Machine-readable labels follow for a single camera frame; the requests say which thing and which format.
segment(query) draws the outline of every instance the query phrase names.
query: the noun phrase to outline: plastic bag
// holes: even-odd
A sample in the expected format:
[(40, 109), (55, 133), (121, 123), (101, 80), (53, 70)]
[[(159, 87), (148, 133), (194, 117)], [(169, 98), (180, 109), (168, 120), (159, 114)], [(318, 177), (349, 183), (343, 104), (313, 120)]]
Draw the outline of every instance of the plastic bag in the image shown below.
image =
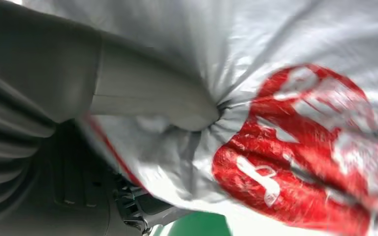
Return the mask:
[(201, 74), (222, 116), (200, 133), (162, 117), (79, 121), (156, 197), (257, 225), (265, 215), (309, 232), (378, 235), (378, 1), (23, 4), (153, 47)]

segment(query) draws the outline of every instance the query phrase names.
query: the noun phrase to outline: white plastic bag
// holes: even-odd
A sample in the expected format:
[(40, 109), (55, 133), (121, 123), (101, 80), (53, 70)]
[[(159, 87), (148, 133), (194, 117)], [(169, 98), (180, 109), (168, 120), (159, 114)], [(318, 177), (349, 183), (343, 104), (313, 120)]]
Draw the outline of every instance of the white plastic bag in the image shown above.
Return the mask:
[(196, 70), (222, 112), (81, 120), (113, 165), (179, 207), (378, 235), (378, 1), (24, 0)]

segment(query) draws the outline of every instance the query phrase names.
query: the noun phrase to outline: red logo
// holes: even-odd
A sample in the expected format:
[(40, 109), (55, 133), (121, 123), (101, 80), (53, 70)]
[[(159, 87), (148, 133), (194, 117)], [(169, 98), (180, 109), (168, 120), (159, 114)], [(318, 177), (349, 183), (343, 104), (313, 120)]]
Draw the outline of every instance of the red logo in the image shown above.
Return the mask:
[(358, 134), (375, 128), (349, 78), (312, 64), (284, 68), (264, 82), (212, 171), (232, 197), (288, 225), (364, 235), (369, 213), (338, 193), (378, 197), (378, 141)]

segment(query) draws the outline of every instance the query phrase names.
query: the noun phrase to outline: red lips print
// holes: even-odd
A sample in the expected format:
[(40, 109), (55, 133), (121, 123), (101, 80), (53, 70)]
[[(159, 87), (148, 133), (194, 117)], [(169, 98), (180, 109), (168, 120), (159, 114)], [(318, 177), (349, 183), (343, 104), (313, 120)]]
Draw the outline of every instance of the red lips print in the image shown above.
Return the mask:
[(370, 104), (348, 77), (313, 64), (284, 68), (264, 82), (240, 131), (215, 154), (212, 172), (259, 213), (364, 235), (366, 209), (378, 208), (378, 141), (361, 133), (374, 129)]

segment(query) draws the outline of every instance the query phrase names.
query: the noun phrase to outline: green surface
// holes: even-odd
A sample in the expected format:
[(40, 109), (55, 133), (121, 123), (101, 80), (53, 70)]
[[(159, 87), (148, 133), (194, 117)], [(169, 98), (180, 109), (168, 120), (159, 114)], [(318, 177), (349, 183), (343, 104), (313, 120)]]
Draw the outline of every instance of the green surface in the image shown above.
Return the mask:
[(222, 215), (197, 212), (159, 228), (153, 236), (231, 236)]

